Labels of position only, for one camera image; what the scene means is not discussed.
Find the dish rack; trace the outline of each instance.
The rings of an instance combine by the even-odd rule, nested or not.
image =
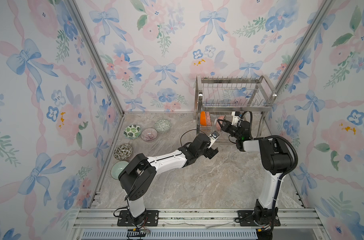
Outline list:
[[[232,121],[233,111],[251,111],[261,114],[258,132],[254,137],[261,136],[262,123],[277,96],[274,85],[266,75],[258,78],[201,78],[197,75],[195,84],[194,119],[197,120],[197,134],[204,132],[209,135],[212,131],[218,131],[215,120],[220,116],[226,116],[226,120]],[[271,92],[270,97],[264,88]],[[210,113],[211,126],[201,126],[201,111]],[[230,143],[228,133],[221,131],[219,134],[216,142]]]

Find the wall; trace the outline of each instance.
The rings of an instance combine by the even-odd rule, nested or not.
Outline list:
[[[295,182],[331,238],[364,239],[364,0],[336,0],[309,49],[270,129],[297,148]]]
[[[197,74],[276,84],[322,1],[76,2],[123,108],[141,112],[192,111]]]
[[[93,69],[63,2],[0,1],[0,239],[66,239],[92,201],[118,121]]]

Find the leaf patterned bowl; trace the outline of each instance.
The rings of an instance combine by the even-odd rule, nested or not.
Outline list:
[[[114,157],[117,160],[128,159],[133,154],[133,147],[130,144],[121,144],[114,149]]]
[[[156,140],[157,136],[158,136],[158,132],[154,128],[146,128],[145,130],[143,130],[143,132],[141,134],[141,138],[145,142],[152,142],[152,141]]]
[[[167,119],[161,119],[161,120],[156,121],[154,127],[157,130],[157,132],[165,133],[170,130],[171,122]]]
[[[132,124],[127,126],[123,131],[123,135],[128,139],[136,139],[141,135],[142,129],[139,125]]]

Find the ceramic bowl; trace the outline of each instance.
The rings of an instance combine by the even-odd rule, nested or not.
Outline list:
[[[158,132],[165,133],[170,130],[171,122],[167,119],[161,119],[155,123],[154,127]]]
[[[114,157],[117,160],[128,159],[133,154],[133,147],[130,144],[122,144],[114,149]]]
[[[141,134],[141,138],[145,142],[152,142],[152,141],[156,140],[157,136],[158,136],[158,132],[154,128],[146,128],[145,130],[143,130],[143,132]]]
[[[114,164],[114,166],[111,168],[111,172],[110,172],[111,176],[114,179],[118,180],[119,174],[126,168],[126,166],[128,164],[129,163],[127,161],[120,161],[120,162],[117,162],[116,164]]]
[[[123,131],[123,135],[128,139],[136,139],[141,135],[142,129],[139,125],[132,124],[127,126]]]

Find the marble floor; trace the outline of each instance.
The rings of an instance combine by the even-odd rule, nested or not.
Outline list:
[[[180,147],[181,135],[196,126],[192,114],[129,113],[125,114],[123,127],[138,124],[146,129],[154,127],[154,123],[162,118],[169,119],[172,128],[167,133],[159,133],[153,142],[144,142],[141,137],[129,140],[119,134],[117,146],[129,143],[134,149],[128,161],[138,153],[159,156],[175,151]],[[255,115],[253,136],[256,136],[258,122]],[[262,136],[268,135],[269,131],[264,126]],[[185,134],[182,144],[194,137],[194,131]],[[212,159],[202,156],[193,165],[157,175],[144,195],[146,208],[253,208],[264,179],[260,153],[240,152],[235,145],[216,144],[214,147],[218,147],[219,152]],[[112,157],[96,208],[126,206],[126,193],[110,174],[117,162]],[[290,176],[284,178],[278,198],[277,206],[280,208],[302,208]]]

